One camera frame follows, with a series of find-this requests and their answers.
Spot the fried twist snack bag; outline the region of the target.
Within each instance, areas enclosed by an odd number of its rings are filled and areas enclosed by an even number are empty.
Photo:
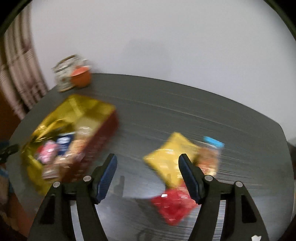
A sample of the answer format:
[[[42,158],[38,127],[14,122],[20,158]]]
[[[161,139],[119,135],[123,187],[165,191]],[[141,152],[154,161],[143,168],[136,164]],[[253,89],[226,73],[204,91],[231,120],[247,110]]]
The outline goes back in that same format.
[[[91,127],[80,126],[74,132],[59,134],[55,141],[59,145],[58,154],[52,163],[44,166],[42,177],[45,180],[61,180],[88,144],[92,133]]]

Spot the blue snack packet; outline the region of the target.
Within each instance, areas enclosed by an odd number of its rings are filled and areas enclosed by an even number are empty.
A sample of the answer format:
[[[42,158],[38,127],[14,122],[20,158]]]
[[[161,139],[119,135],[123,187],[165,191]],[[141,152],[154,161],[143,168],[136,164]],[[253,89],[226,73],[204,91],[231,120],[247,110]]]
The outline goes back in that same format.
[[[205,143],[207,143],[208,145],[214,146],[215,148],[218,148],[218,149],[224,148],[224,143],[220,142],[220,141],[218,141],[218,140],[216,140],[214,138],[205,136],[205,137],[203,137],[203,141]]]

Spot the clear peanut snack bag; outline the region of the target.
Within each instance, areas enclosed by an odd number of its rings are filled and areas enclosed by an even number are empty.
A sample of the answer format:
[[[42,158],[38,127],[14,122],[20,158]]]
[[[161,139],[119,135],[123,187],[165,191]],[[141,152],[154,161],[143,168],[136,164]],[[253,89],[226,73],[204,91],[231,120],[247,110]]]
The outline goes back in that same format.
[[[193,164],[199,167],[205,175],[215,176],[218,171],[221,149],[207,145],[198,149]]]

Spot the red gold toffee tin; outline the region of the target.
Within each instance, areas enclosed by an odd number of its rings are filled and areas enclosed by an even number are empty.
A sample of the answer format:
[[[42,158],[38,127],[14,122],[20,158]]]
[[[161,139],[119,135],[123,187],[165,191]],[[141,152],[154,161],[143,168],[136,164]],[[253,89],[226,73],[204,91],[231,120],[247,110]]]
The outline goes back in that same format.
[[[79,180],[117,129],[115,105],[79,94],[67,97],[21,151],[36,191],[45,195],[55,181]]]

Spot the red snack packet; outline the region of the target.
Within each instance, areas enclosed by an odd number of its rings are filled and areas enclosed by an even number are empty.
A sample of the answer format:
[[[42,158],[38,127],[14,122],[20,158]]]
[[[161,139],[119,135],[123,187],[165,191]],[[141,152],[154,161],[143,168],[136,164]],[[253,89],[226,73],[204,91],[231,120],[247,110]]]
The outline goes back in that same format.
[[[197,207],[184,183],[179,187],[167,189],[161,195],[153,197],[151,203],[168,225],[177,225]]]

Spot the striped curtain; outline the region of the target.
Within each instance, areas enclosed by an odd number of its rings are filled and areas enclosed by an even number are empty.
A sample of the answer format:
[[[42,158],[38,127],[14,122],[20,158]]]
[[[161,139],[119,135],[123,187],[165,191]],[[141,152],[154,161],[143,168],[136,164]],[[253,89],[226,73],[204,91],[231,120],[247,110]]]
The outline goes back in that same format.
[[[22,120],[48,91],[33,44],[29,4],[1,36],[1,94]]]

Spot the yellow snack packet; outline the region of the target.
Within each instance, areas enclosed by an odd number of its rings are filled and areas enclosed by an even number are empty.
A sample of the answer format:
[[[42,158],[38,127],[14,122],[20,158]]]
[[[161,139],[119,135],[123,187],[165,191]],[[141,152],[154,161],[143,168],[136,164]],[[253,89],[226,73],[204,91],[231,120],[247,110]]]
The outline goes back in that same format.
[[[192,161],[200,146],[189,141],[181,133],[172,133],[167,141],[157,150],[144,156],[144,161],[156,171],[170,188],[181,185],[183,178],[179,170],[179,156],[187,154]]]

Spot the pink candy packet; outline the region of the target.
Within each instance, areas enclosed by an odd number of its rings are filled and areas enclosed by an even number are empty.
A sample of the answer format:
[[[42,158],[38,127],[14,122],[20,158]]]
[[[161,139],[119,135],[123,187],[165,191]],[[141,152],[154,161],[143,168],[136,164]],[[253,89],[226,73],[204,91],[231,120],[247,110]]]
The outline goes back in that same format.
[[[49,140],[45,142],[41,148],[37,160],[39,160],[43,165],[50,164],[57,156],[58,150],[59,145],[56,142]]]

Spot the orange lidded tea cup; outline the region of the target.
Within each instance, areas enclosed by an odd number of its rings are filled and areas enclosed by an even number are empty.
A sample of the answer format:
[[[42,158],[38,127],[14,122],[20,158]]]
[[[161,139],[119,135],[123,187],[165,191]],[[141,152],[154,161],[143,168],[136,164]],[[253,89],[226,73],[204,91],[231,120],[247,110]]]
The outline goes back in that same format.
[[[90,67],[81,66],[74,69],[70,75],[70,81],[75,87],[87,87],[91,83]]]

